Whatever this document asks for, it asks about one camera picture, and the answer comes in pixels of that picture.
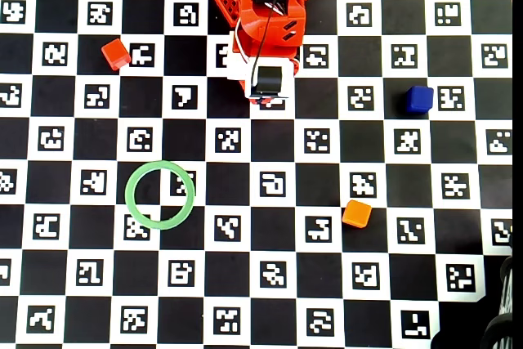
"black square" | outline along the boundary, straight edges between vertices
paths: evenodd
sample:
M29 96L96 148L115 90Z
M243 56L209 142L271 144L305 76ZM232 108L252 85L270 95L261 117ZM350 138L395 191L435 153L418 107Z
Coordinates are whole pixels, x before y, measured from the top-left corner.
M158 343L202 343L203 299L159 298Z
M428 74L431 77L471 77L470 36L429 36Z
M406 94L412 86L427 86L426 78L384 78L385 119L428 119L428 114L408 114Z
M64 342L109 342L111 297L67 297Z
M73 116L74 77L33 77L31 116Z
M36 0L36 33L76 33L78 0Z
M512 165L480 165L482 208L512 208Z
M334 163L296 164L297 206L339 206L339 165ZM317 187L317 184L329 184Z
M24 206L0 205L0 248L22 248Z
M123 0L122 33L163 34L163 0Z
M71 162L29 161L26 203L68 204L70 182Z
M512 34L512 0L471 0L472 34Z
M253 298L251 326L253 345L296 345L296 301Z
M123 192L127 179L143 163L118 163L116 181L116 203L125 204ZM145 175L136 187L136 204L159 204L160 202L160 172L154 171Z
M205 296L248 296L248 283L248 253L205 253Z
M156 296L158 252L114 251L114 296Z
M69 248L113 248L114 206L71 206Z
M337 79L296 79L296 119L337 119Z
M305 34L336 34L336 0L307 0L305 6Z
M207 163L206 196L206 204L248 206L249 164Z
M0 159L26 159L29 119L0 119Z
M382 0L383 34L425 34L425 0Z
M292 120L251 120L252 161L294 161Z
M20 294L65 294L67 251L29 251L22 256Z
M78 36L78 75L118 75L107 64L101 48L119 36L80 34Z
M392 347L389 302L345 300L343 303L346 347Z
M165 75L205 76L207 37L166 36L164 73Z
M342 120L340 149L343 163L385 162L383 121Z
M162 158L169 161L205 161L205 120L165 119Z
M340 253L297 253L299 298L342 298Z
M116 159L117 119L75 119L74 159Z
M251 208L253 251L294 251L294 208Z
M475 163L474 122L431 122L431 156L433 163Z
M162 220L173 217L180 211L179 207L162 206ZM160 249L203 249L203 207L193 207L190 215L177 228L180 230L162 230L160 232Z
M339 37L340 77L381 77L382 39L380 37Z
M397 208L431 208L430 165L387 165L387 205Z
M512 120L512 78L474 78L476 119Z
M390 254L392 300L437 300L434 255Z
M33 35L1 34L0 74L31 74L33 69Z
M121 77L120 84L120 118L162 117L162 78Z

